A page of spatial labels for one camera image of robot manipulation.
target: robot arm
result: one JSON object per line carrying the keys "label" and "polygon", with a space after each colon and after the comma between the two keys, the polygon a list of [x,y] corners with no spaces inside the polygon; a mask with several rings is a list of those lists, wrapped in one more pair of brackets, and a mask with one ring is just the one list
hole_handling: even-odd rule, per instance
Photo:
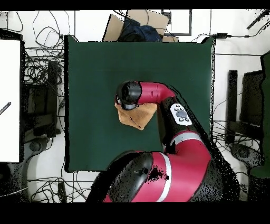
{"label": "robot arm", "polygon": [[182,98],[166,85],[127,81],[117,88],[125,110],[155,103],[163,152],[126,152],[96,178],[87,202],[217,201],[223,184],[206,133]]}

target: brown cloth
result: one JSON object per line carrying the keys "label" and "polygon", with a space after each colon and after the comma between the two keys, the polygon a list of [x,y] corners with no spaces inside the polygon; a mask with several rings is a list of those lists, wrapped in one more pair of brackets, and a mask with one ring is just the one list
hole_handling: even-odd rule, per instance
{"label": "brown cloth", "polygon": [[115,104],[118,110],[119,121],[139,130],[143,130],[157,110],[156,104],[142,104],[133,110],[124,110],[121,105]]}

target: green table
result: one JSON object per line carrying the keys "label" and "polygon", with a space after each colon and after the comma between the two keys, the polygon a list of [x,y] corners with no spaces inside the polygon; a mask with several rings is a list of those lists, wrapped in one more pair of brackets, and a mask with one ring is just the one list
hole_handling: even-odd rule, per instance
{"label": "green table", "polygon": [[65,169],[103,171],[124,151],[162,151],[156,113],[144,130],[119,122],[114,98],[118,84],[126,80],[171,84],[209,133],[213,42],[212,38],[203,44],[76,42],[66,37]]}

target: black cable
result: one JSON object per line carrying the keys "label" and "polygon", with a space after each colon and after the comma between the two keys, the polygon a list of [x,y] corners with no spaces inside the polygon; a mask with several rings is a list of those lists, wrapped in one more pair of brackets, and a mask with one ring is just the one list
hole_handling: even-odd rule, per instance
{"label": "black cable", "polygon": [[116,10],[113,10],[116,14],[118,14],[118,15],[121,15],[121,16],[123,16],[123,17],[125,17],[125,15],[123,15],[123,14],[121,14],[121,13],[119,13],[119,12],[117,12]]}
{"label": "black cable", "polygon": [[22,22],[22,20],[21,20],[21,18],[20,18],[20,15],[19,15],[19,13],[18,13],[18,11],[16,11],[16,13],[17,13],[17,15],[18,15],[18,18],[19,18],[19,20],[20,20],[20,22],[21,22],[21,25],[22,25],[22,28],[21,28],[21,30],[11,30],[11,29],[9,29],[9,28],[0,28],[0,29],[4,29],[4,30],[8,30],[8,31],[13,31],[13,32],[21,32],[22,30],[23,30],[23,22]]}
{"label": "black cable", "polygon": [[78,184],[78,186],[79,186],[79,188],[80,188],[80,190],[82,191],[82,188],[81,188],[81,186],[80,186],[80,184],[79,184],[79,182],[78,182],[78,171],[77,171],[77,174],[76,174],[76,182],[77,182],[77,184]]}
{"label": "black cable", "polygon": [[65,132],[65,130],[64,130],[63,126],[62,126],[61,116],[60,116],[60,109],[63,108],[63,107],[61,107],[61,103],[64,101],[64,99],[62,100],[62,102],[60,102],[60,99],[58,97],[58,100],[59,100],[59,108],[58,108],[57,116],[59,118],[59,122],[60,122],[60,125],[61,125],[62,130]]}
{"label": "black cable", "polygon": [[223,104],[224,102],[226,102],[227,100],[228,100],[228,99],[226,99],[226,100],[222,101],[221,103],[219,103],[219,104],[215,107],[213,114],[215,113],[215,110],[217,109],[217,107],[218,107],[220,104]]}
{"label": "black cable", "polygon": [[147,10],[145,10],[145,11],[147,13],[147,23],[146,23],[146,25],[148,25],[148,23],[149,23],[149,13],[147,12]]}
{"label": "black cable", "polygon": [[196,40],[196,43],[198,43],[198,38],[199,38],[200,36],[202,36],[202,35],[206,35],[206,36],[211,37],[211,35],[210,35],[209,33],[201,33],[201,34],[199,34],[196,38],[194,38],[192,41]]}
{"label": "black cable", "polygon": [[[53,192],[53,189],[51,188],[51,185],[53,184],[53,183],[56,183],[56,182],[59,182],[59,180],[60,181],[62,181],[62,182],[64,182],[67,186],[69,186],[69,187],[71,187],[72,189],[73,189],[73,193],[78,193],[79,194],[79,196],[82,196],[82,197],[84,197],[85,198],[85,196],[82,194],[82,193],[80,193],[80,190],[78,190],[76,187],[74,187],[74,186],[71,186],[71,185],[69,185],[63,178],[57,178],[57,177],[51,177],[51,178],[56,178],[56,180],[54,180],[54,181],[46,181],[32,196],[31,196],[31,201],[33,201],[34,199],[35,199],[35,197],[36,197],[36,195],[38,194],[38,193],[43,193],[44,195],[45,195],[45,197],[46,197],[46,200],[49,202],[51,199],[53,200],[53,203],[55,203],[55,201],[54,201],[54,196],[59,196],[59,194],[58,193],[55,193],[55,192]],[[45,194],[45,192],[44,191],[49,191],[50,193],[51,193],[51,195],[52,195],[52,197],[49,199],[47,196],[46,196],[46,194]]]}
{"label": "black cable", "polygon": [[238,174],[238,173],[241,173],[241,174],[244,174],[244,175],[248,176],[247,173],[244,173],[244,172],[242,172],[242,171],[238,171],[238,172],[236,172],[235,174]]}
{"label": "black cable", "polygon": [[74,202],[74,172],[72,173],[72,203]]}
{"label": "black cable", "polygon": [[254,36],[257,36],[259,34],[259,32],[263,29],[263,28],[266,28],[267,25],[270,24],[270,21],[268,21],[267,23],[265,23],[259,30],[258,32],[255,34],[255,35],[245,35],[245,36],[229,36],[229,37],[232,37],[232,38],[252,38]]}

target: cable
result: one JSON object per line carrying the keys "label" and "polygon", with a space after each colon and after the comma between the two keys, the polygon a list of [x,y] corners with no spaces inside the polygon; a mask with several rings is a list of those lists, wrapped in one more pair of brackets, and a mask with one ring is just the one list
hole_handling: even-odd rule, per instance
{"label": "cable", "polygon": [[72,203],[74,202],[74,172],[72,173]]}
{"label": "cable", "polygon": [[28,187],[26,187],[26,188],[24,188],[24,189],[21,189],[21,190],[18,190],[18,191],[15,191],[15,192],[10,193],[10,194],[6,194],[6,195],[0,195],[0,197],[6,197],[6,196],[10,196],[10,195],[12,195],[12,194],[19,193],[19,192],[24,191],[24,190],[26,190],[26,189],[28,189]]}
{"label": "cable", "polygon": [[22,28],[21,28],[21,30],[11,30],[11,29],[9,29],[8,27],[7,28],[0,28],[0,29],[4,29],[4,30],[8,30],[8,31],[13,31],[13,32],[21,32],[22,30],[23,30],[23,22],[22,22],[22,20],[21,20],[21,18],[20,18],[20,15],[19,15],[19,13],[18,13],[18,11],[16,11],[16,13],[17,13],[17,15],[18,15],[18,18],[19,18],[19,20],[20,20],[20,22],[21,22],[21,25],[22,25]]}
{"label": "cable", "polygon": [[202,35],[206,35],[206,36],[211,37],[211,35],[210,35],[209,33],[201,33],[201,34],[199,34],[195,39],[193,39],[192,41],[196,40],[196,43],[198,43],[198,38],[199,38],[200,36],[202,36]]}
{"label": "cable", "polygon": [[236,172],[235,174],[238,174],[238,173],[241,173],[241,174],[244,174],[244,175],[248,176],[247,173],[244,173],[244,172],[242,172],[242,171],[238,171],[238,172]]}
{"label": "cable", "polygon": [[[31,201],[34,201],[34,199],[35,199],[35,197],[36,197],[36,195],[37,194],[39,194],[39,193],[43,193],[44,195],[45,195],[45,197],[46,197],[46,199],[44,199],[44,200],[47,200],[47,202],[49,203],[49,201],[50,200],[53,200],[53,203],[56,203],[55,202],[55,200],[54,200],[54,197],[55,196],[59,196],[59,194],[58,193],[55,193],[54,191],[53,191],[53,189],[51,188],[51,185],[52,184],[56,184],[57,182],[59,183],[59,181],[62,181],[62,182],[64,182],[67,186],[69,186],[69,187],[71,187],[72,189],[73,189],[73,194],[74,193],[78,193],[79,194],[79,196],[82,196],[82,197],[84,197],[85,198],[85,196],[82,194],[82,193],[80,193],[80,191],[81,190],[78,190],[76,187],[74,187],[74,186],[71,186],[71,185],[69,185],[63,178],[57,178],[57,177],[51,177],[51,178],[56,178],[55,180],[53,180],[53,181],[51,181],[51,180],[48,180],[48,181],[46,181],[34,194],[32,194],[32,196],[31,196]],[[50,194],[51,194],[51,198],[49,199],[48,197],[47,197],[47,195],[45,194],[45,191],[48,191]]]}
{"label": "cable", "polygon": [[147,10],[145,10],[145,11],[147,13],[147,23],[146,23],[146,25],[148,25],[148,23],[149,23],[149,13],[147,12]]}
{"label": "cable", "polygon": [[259,30],[258,30],[258,32],[255,34],[255,35],[245,35],[245,36],[229,36],[229,37],[232,37],[232,38],[252,38],[252,37],[254,37],[254,36],[257,36],[258,34],[259,34],[259,32],[265,27],[266,28],[266,26],[267,25],[269,25],[270,24],[270,21],[268,21],[267,23],[265,23]]}
{"label": "cable", "polygon": [[219,103],[219,104],[215,107],[213,114],[215,113],[215,110],[217,109],[217,107],[218,107],[220,104],[223,104],[224,102],[226,102],[227,100],[228,100],[228,99],[226,99],[226,100],[222,101],[221,103]]}

